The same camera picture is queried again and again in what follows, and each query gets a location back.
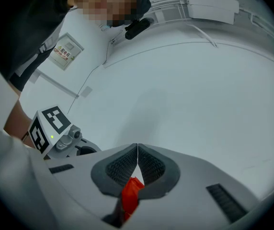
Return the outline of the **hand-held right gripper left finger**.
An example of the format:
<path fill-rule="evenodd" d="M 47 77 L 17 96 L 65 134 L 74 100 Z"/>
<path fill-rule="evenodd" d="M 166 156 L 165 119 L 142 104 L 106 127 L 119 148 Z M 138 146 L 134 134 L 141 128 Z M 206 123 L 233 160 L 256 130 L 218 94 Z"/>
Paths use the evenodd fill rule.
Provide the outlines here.
<path fill-rule="evenodd" d="M 61 230 L 118 230 L 122 190 L 137 166 L 137 144 L 77 157 L 31 158 L 44 200 Z"/>

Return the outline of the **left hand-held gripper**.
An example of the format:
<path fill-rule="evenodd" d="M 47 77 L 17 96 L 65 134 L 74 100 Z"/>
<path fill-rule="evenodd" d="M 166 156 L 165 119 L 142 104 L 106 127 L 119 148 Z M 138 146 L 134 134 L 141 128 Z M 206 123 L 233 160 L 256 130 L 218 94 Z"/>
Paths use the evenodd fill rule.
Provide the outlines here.
<path fill-rule="evenodd" d="M 80 128 L 69 121 L 58 105 L 38 110 L 28 134 L 43 158 L 65 158 L 74 148 L 77 156 L 101 151 L 97 145 L 82 138 Z"/>

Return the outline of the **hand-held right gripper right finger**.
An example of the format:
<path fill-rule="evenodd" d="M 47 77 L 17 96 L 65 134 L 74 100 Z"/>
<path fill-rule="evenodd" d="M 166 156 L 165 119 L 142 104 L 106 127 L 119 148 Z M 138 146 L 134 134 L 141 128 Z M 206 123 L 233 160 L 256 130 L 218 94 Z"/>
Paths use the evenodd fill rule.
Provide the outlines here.
<path fill-rule="evenodd" d="M 158 159 L 161 177 L 146 183 L 121 230 L 249 230 L 257 197 L 213 164 L 172 150 L 139 144 L 139 166 Z"/>

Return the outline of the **person's left forearm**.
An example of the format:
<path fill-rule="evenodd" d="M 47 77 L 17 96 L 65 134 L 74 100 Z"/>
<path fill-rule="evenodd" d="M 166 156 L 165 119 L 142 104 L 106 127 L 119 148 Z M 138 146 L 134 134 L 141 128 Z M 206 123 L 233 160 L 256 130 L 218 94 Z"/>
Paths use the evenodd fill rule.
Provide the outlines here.
<path fill-rule="evenodd" d="M 17 101 L 6 121 L 4 131 L 8 135 L 22 140 L 31 122 L 32 120 L 23 111 L 20 102 Z"/>

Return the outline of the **cream bucket with orange liner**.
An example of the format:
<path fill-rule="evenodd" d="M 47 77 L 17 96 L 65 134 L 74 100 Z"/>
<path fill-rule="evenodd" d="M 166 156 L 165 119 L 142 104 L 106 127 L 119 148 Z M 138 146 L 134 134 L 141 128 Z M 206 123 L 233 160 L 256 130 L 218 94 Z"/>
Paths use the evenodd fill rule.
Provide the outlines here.
<path fill-rule="evenodd" d="M 127 221 L 138 206 L 138 193 L 144 185 L 136 178 L 131 177 L 122 190 L 122 209 L 124 220 Z"/>

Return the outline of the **person's black shirt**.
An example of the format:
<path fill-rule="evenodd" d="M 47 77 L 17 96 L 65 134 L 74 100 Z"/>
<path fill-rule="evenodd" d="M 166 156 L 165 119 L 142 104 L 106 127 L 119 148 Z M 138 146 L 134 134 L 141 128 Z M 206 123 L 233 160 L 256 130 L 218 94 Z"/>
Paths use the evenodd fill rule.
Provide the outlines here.
<path fill-rule="evenodd" d="M 57 44 L 67 0 L 0 0 L 0 73 L 22 91 Z"/>

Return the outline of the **white ceiling pipes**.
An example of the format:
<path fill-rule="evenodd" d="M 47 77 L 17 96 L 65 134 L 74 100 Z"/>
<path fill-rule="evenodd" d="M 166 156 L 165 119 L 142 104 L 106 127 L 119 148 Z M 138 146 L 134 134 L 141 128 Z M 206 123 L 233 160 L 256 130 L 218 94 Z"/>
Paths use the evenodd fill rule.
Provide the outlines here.
<path fill-rule="evenodd" d="M 150 0 L 151 8 L 145 17 L 154 19 L 155 25 L 191 20 L 187 0 Z"/>

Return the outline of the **white air conditioner unit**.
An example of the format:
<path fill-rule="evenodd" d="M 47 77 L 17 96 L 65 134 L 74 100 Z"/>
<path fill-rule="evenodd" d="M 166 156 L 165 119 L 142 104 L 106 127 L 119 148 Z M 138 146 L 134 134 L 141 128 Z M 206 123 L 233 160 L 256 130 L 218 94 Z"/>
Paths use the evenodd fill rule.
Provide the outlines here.
<path fill-rule="evenodd" d="M 234 24 L 240 6 L 237 0 L 187 0 L 189 16 L 193 19 Z"/>

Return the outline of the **small grey wall plate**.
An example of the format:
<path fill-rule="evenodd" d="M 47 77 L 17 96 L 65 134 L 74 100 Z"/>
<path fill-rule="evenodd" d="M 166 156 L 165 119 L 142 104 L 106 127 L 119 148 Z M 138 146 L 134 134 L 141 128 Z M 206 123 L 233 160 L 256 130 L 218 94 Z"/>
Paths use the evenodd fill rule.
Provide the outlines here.
<path fill-rule="evenodd" d="M 86 86 L 80 93 L 80 96 L 86 98 L 92 92 L 92 88 L 90 86 Z"/>

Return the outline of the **grey wall trunking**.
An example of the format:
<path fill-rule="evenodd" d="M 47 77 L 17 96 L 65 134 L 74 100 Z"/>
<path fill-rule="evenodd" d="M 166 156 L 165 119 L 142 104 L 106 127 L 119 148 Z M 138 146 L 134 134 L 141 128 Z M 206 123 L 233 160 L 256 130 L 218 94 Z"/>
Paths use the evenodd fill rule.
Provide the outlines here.
<path fill-rule="evenodd" d="M 78 96 L 75 92 L 73 92 L 73 91 L 69 90 L 67 87 L 59 84 L 57 81 L 53 80 L 52 78 L 50 78 L 49 76 L 47 76 L 46 74 L 42 73 L 39 70 L 35 70 L 35 72 L 29 78 L 29 81 L 31 83 L 35 83 L 39 77 L 43 78 L 44 80 L 46 80 L 50 84 L 54 85 L 55 87 L 59 88 L 63 92 L 67 93 L 68 95 L 72 96 L 73 98 Z"/>

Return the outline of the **grey electrical wall panel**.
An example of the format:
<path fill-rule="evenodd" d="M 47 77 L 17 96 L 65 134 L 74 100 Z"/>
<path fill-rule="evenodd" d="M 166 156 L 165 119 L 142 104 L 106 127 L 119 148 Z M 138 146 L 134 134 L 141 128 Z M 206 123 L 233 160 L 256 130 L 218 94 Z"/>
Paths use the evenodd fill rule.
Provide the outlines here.
<path fill-rule="evenodd" d="M 83 50 L 77 40 L 69 33 L 65 33 L 59 38 L 48 59 L 61 70 L 66 70 Z"/>

